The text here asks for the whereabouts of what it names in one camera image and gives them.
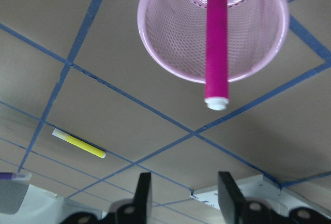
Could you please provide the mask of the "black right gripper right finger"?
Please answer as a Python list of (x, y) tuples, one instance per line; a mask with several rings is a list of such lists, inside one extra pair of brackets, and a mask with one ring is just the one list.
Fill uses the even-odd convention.
[(330, 223), (330, 218), (308, 207), (283, 216), (261, 200), (248, 200), (230, 172), (218, 172), (218, 203), (226, 223)]

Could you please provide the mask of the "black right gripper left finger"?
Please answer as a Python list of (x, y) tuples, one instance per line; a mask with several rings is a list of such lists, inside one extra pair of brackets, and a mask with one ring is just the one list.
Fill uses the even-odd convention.
[(152, 176), (141, 173), (133, 199), (115, 203), (115, 208), (102, 219), (88, 212), (70, 215), (62, 223), (148, 223), (152, 210)]

